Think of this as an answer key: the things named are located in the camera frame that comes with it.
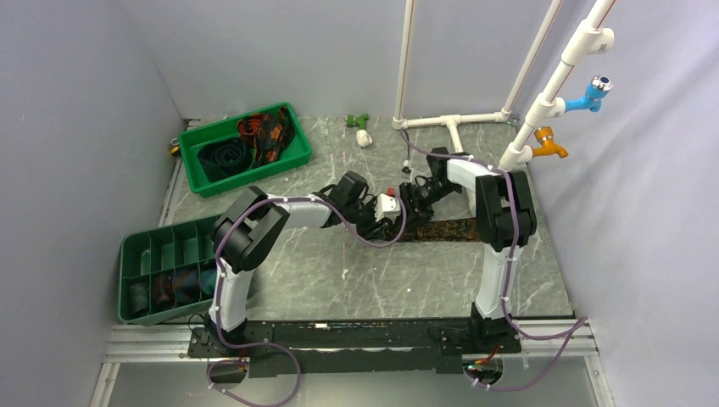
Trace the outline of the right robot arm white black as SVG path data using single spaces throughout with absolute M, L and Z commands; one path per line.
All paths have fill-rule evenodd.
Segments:
M 538 226 L 530 182 L 522 170 L 492 170 L 466 153 L 450 154 L 447 148 L 434 148 L 426 161 L 429 177 L 417 176 L 399 185 L 408 212 L 406 230 L 427 224 L 434 215 L 433 205 L 449 194 L 474 193 L 484 263 L 467 340 L 476 351 L 487 352 L 501 337 L 516 335 L 507 321 L 513 272 Z

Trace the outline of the brown patterned necktie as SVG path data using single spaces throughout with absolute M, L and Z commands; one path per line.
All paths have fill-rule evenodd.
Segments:
M 413 221 L 406 225 L 401 243 L 480 242 L 476 221 L 472 218 Z

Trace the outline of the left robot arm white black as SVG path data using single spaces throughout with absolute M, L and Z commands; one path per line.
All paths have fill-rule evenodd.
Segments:
M 217 271 L 206 321 L 210 345 L 224 356 L 242 348 L 254 272 L 285 230 L 343 225 L 363 242 L 381 248 L 402 237 L 408 214 L 409 207 L 399 196 L 369 194 L 366 179 L 353 171 L 337 183 L 298 197 L 249 187 L 213 226 Z

